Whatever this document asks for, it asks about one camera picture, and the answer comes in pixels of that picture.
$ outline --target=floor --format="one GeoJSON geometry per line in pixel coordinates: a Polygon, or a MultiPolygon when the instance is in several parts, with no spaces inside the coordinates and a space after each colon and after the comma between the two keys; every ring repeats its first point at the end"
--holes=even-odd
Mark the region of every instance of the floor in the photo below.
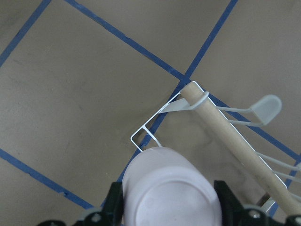
{"type": "MultiPolygon", "coordinates": [[[[269,125],[237,129],[257,151],[301,161],[301,1],[0,5],[1,225],[70,225],[99,206],[139,153],[130,136],[190,79],[217,105],[247,108],[279,96],[283,110],[269,125]]],[[[157,129],[164,146],[210,183],[225,180],[242,203],[264,194],[194,112],[161,115],[157,129]]],[[[301,195],[295,182],[290,190],[301,195]]],[[[278,210],[275,218],[285,217],[278,210]]]]}

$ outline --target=blue tape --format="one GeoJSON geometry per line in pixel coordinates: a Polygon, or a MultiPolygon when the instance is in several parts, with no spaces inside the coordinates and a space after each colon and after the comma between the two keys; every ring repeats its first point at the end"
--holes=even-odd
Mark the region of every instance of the blue tape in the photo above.
{"type": "Polygon", "coordinates": [[[0,149],[0,157],[10,164],[14,165],[24,173],[29,174],[32,178],[36,179],[37,181],[43,183],[47,187],[51,188],[57,193],[64,194],[64,197],[69,199],[70,201],[78,204],[79,206],[88,209],[93,207],[90,203],[86,202],[85,200],[79,198],[72,192],[68,191],[67,189],[63,188],[62,186],[58,185],[54,181],[50,180],[49,178],[45,177],[44,175],[40,174],[39,172],[35,171],[33,168],[29,167],[28,165],[24,164],[23,162],[19,161],[12,155],[8,154],[7,152],[0,149]]]}
{"type": "Polygon", "coordinates": [[[130,162],[138,155],[140,154],[140,150],[136,149],[136,151],[134,152],[134,154],[132,155],[131,159],[128,161],[127,165],[125,166],[125,168],[123,169],[122,173],[120,174],[120,176],[117,179],[117,182],[121,182],[122,178],[124,176],[124,173],[126,172],[127,167],[129,166],[130,162]]]}
{"type": "Polygon", "coordinates": [[[228,6],[226,7],[225,11],[223,12],[222,16],[217,21],[217,23],[214,26],[213,30],[210,32],[208,38],[206,39],[206,41],[202,45],[202,47],[199,50],[199,52],[197,53],[196,57],[193,59],[193,61],[192,61],[191,65],[189,66],[189,68],[187,69],[187,71],[185,73],[185,77],[190,78],[191,75],[193,74],[193,72],[196,70],[196,67],[198,66],[199,62],[202,60],[203,56],[205,55],[205,53],[209,49],[211,43],[213,42],[213,40],[215,39],[217,33],[219,32],[222,25],[224,24],[224,22],[228,18],[229,14],[231,13],[234,6],[236,5],[237,1],[238,0],[231,0],[230,1],[228,6]]]}
{"type": "Polygon", "coordinates": [[[16,48],[22,38],[26,35],[29,29],[32,27],[34,22],[39,18],[42,12],[46,9],[49,5],[51,0],[43,0],[33,14],[29,17],[29,19],[25,22],[23,27],[19,30],[18,34],[12,39],[9,45],[5,48],[5,50],[0,55],[0,67],[4,64],[6,59],[9,57],[11,52],[16,48]]]}
{"type": "Polygon", "coordinates": [[[296,161],[300,159],[300,156],[297,153],[295,153],[292,149],[285,146],[283,143],[281,143],[280,141],[278,141],[277,139],[272,137],[270,134],[268,134],[267,132],[265,132],[261,128],[251,127],[251,126],[248,126],[248,127],[251,130],[253,130],[255,133],[257,133],[259,136],[261,136],[262,138],[266,139],[271,144],[273,144],[274,146],[279,148],[281,151],[283,151],[284,153],[286,153],[287,155],[289,155],[290,157],[295,159],[296,161]]]}
{"type": "Polygon", "coordinates": [[[106,22],[105,20],[101,19],[98,17],[96,14],[94,14],[92,11],[90,11],[88,8],[85,6],[77,3],[75,0],[65,0],[68,2],[70,5],[78,9],[81,13],[84,15],[88,16],[89,18],[93,19],[95,22],[103,26],[106,30],[111,32],[113,35],[115,35],[117,38],[121,39],[124,41],[126,44],[129,46],[133,47],[135,50],[137,50],[139,53],[143,54],[147,58],[149,58],[151,61],[162,67],[164,70],[169,72],[171,75],[176,77],[177,79],[181,79],[184,77],[182,73],[174,69],[172,66],[161,60],[159,57],[148,51],[146,48],[135,42],[134,40],[128,38],[124,33],[119,31],[117,28],[106,22]]]}
{"type": "Polygon", "coordinates": [[[278,207],[279,207],[279,206],[278,206],[278,204],[277,204],[277,202],[276,202],[276,203],[274,203],[274,204],[272,205],[272,207],[270,208],[270,210],[269,210],[269,216],[270,216],[271,218],[275,215],[275,213],[276,213],[278,207]]]}

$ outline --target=plastic container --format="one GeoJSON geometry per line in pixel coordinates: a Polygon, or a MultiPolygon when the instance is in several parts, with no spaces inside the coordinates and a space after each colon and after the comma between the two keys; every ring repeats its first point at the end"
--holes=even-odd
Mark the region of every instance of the plastic container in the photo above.
{"type": "Polygon", "coordinates": [[[210,183],[183,156],[166,147],[137,155],[123,177],[125,226],[221,226],[210,183]]]}

